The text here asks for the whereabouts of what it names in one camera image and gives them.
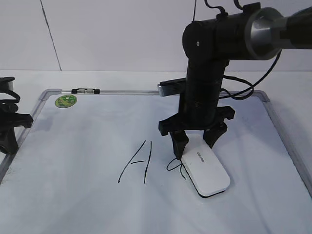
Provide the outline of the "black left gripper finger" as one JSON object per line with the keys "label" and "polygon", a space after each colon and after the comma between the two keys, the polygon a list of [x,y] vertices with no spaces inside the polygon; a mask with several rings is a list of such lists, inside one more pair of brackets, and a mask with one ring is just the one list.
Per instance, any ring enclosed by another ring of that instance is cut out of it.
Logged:
{"label": "black left gripper finger", "polygon": [[18,143],[14,128],[0,132],[0,151],[4,154],[15,154],[18,151]]}

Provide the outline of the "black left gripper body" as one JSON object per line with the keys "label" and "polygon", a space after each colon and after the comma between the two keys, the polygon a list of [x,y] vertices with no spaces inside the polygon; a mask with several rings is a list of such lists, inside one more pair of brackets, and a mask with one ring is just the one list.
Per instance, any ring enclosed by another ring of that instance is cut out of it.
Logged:
{"label": "black left gripper body", "polygon": [[15,127],[30,128],[33,118],[30,114],[17,113],[18,107],[0,109],[0,131],[6,131]]}

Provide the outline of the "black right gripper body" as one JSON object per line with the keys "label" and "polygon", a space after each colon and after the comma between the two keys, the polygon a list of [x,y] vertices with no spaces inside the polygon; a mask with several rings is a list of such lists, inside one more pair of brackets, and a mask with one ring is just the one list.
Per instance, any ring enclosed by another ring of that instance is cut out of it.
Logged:
{"label": "black right gripper body", "polygon": [[185,94],[179,95],[178,112],[158,123],[162,136],[184,130],[209,130],[234,118],[235,110],[230,106],[217,106],[217,102],[200,106],[199,103],[188,103]]}

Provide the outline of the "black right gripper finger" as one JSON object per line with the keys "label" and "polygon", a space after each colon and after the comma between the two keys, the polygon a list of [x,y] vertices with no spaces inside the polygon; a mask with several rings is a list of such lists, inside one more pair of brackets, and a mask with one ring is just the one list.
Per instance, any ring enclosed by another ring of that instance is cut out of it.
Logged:
{"label": "black right gripper finger", "polygon": [[181,160],[184,149],[189,142],[189,139],[184,130],[170,132],[173,142],[173,151],[178,160]]}
{"label": "black right gripper finger", "polygon": [[216,141],[227,132],[227,129],[228,127],[225,122],[217,123],[209,130],[204,131],[203,139],[212,148]]}

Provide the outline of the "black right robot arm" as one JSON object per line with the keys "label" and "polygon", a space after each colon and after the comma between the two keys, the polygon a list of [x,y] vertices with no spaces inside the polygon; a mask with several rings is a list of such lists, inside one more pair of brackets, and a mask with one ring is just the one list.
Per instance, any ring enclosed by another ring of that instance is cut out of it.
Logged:
{"label": "black right robot arm", "polygon": [[189,141],[186,131],[199,130],[212,147],[227,131],[226,119],[235,111],[218,107],[225,68],[231,60],[278,60],[284,49],[311,49],[312,10],[285,17],[274,8],[255,2],[229,15],[224,8],[215,19],[192,21],[182,36],[188,58],[185,78],[163,81],[159,94],[179,95],[178,112],[159,122],[161,135],[170,135],[181,159]]}

